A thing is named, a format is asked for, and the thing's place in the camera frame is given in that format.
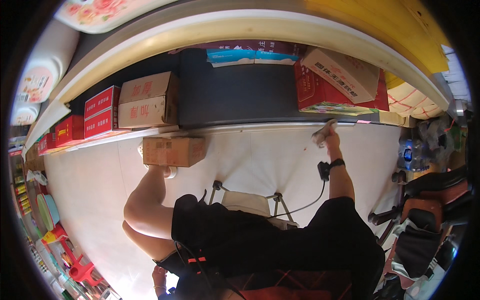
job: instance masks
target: shelf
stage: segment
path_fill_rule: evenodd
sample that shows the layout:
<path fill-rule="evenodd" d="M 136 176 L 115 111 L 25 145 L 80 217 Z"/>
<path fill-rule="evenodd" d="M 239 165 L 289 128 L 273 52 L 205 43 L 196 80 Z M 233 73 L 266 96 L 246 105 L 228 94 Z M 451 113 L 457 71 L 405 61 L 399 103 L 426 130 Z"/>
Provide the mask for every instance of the shelf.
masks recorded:
<path fill-rule="evenodd" d="M 70 69 L 50 94 L 45 112 L 32 125 L 22 155 L 71 111 L 65 104 L 113 73 L 172 49 L 227 39 L 268 38 L 342 52 L 390 71 L 441 109 L 448 109 L 450 101 L 429 79 L 431 74 L 420 71 L 425 66 L 415 66 L 381 41 L 320 15 L 328 17 L 305 9 L 299 1 L 199 0 L 141 18 L 110 35 Z M 347 20 L 339 21 L 348 24 Z"/>

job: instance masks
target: red packaging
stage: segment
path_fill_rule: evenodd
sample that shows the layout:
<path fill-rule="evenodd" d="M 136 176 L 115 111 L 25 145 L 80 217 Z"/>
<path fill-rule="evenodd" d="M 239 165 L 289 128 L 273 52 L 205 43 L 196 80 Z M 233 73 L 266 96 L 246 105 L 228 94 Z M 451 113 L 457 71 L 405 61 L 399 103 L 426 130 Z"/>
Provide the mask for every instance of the red packaging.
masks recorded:
<path fill-rule="evenodd" d="M 85 120 L 109 108 L 116 108 L 119 97 L 120 88 L 115 85 L 91 97 L 85 102 Z"/>
<path fill-rule="evenodd" d="M 56 145 L 73 146 L 84 141 L 84 117 L 73 115 L 55 127 Z"/>
<path fill-rule="evenodd" d="M 107 109 L 85 120 L 85 139 L 117 135 L 130 129 L 120 129 L 117 106 Z"/>
<path fill-rule="evenodd" d="M 302 112 L 359 115 L 371 113 L 371 108 L 389 111 L 385 75 L 381 69 L 375 100 L 357 104 L 353 104 L 318 74 L 302 66 L 300 61 L 295 63 L 294 69 L 297 83 L 297 104 Z"/>
<path fill-rule="evenodd" d="M 38 142 L 38 155 L 41 156 L 48 153 L 57 152 L 65 148 L 69 147 L 57 147 L 54 133 L 47 133 L 44 135 L 44 137 L 42 137 L 40 142 Z"/>

